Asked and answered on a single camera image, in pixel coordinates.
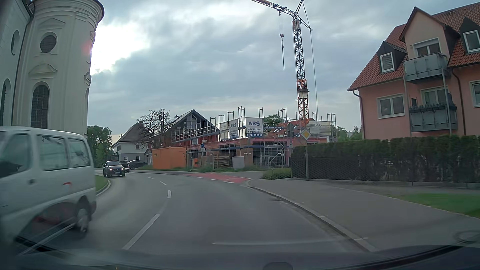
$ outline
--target crane cable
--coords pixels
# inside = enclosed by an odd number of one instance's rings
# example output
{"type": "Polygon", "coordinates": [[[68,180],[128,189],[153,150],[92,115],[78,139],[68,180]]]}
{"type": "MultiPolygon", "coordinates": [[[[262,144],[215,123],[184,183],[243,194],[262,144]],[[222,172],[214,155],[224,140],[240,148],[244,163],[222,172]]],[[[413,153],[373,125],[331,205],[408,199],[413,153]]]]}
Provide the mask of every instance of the crane cable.
{"type": "Polygon", "coordinates": [[[285,55],[283,52],[283,21],[280,11],[278,12],[278,30],[280,31],[280,38],[282,39],[282,62],[283,62],[283,70],[285,70],[285,55]]]}
{"type": "MultiPolygon", "coordinates": [[[[310,25],[308,20],[307,9],[305,8],[305,2],[303,3],[303,10],[305,11],[305,17],[307,18],[307,23],[310,25]]],[[[310,28],[310,44],[312,46],[312,61],[313,61],[313,80],[315,83],[315,99],[317,104],[317,118],[318,118],[318,95],[317,95],[317,72],[315,71],[315,57],[313,56],[313,38],[312,38],[312,29],[310,28]]]]}

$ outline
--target white church building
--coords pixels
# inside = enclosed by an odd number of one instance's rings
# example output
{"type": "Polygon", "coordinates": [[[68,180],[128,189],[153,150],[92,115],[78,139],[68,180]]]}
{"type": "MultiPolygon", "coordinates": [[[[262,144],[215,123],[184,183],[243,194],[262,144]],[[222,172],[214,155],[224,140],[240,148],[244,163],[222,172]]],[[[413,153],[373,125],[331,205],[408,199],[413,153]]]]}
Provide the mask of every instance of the white church building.
{"type": "Polygon", "coordinates": [[[0,0],[0,125],[87,136],[98,0],[0,0]]]}

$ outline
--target white van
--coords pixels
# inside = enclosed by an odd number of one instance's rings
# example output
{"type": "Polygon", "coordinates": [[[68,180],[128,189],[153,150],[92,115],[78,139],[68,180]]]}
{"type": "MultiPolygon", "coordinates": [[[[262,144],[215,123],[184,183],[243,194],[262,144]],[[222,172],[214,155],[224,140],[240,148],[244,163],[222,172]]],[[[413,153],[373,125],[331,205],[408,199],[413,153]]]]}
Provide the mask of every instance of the white van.
{"type": "Polygon", "coordinates": [[[95,210],[95,171],[83,136],[0,127],[0,229],[4,241],[42,245],[69,229],[83,237],[95,210]]]}

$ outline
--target glass balcony railing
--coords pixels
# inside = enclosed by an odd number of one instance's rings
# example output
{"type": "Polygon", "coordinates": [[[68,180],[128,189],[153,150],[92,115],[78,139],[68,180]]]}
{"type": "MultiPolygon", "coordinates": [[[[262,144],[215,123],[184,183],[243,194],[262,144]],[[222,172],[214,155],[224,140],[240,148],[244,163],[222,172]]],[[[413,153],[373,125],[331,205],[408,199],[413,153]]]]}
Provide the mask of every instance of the glass balcony railing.
{"type": "Polygon", "coordinates": [[[458,128],[458,120],[456,117],[456,106],[450,104],[450,120],[448,120],[448,110],[446,104],[422,105],[419,107],[411,107],[408,112],[410,114],[410,123],[412,132],[425,132],[434,130],[458,128]]]}
{"type": "Polygon", "coordinates": [[[441,79],[442,70],[445,76],[448,76],[447,57],[438,52],[407,60],[403,63],[403,67],[405,80],[414,84],[430,79],[441,79]]]}

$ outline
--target round window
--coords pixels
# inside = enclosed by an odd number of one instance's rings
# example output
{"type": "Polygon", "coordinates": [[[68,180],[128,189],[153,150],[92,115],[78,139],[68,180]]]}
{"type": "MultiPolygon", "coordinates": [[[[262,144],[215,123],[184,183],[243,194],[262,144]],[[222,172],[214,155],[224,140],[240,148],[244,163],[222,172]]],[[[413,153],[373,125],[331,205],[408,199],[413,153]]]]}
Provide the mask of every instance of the round window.
{"type": "Polygon", "coordinates": [[[10,50],[12,51],[12,55],[17,54],[19,48],[20,48],[20,34],[18,33],[18,30],[15,30],[12,36],[12,42],[10,44],[10,50]]]}
{"type": "Polygon", "coordinates": [[[40,50],[42,53],[50,52],[56,44],[57,38],[52,35],[48,35],[42,39],[42,42],[40,42],[40,50]]]}

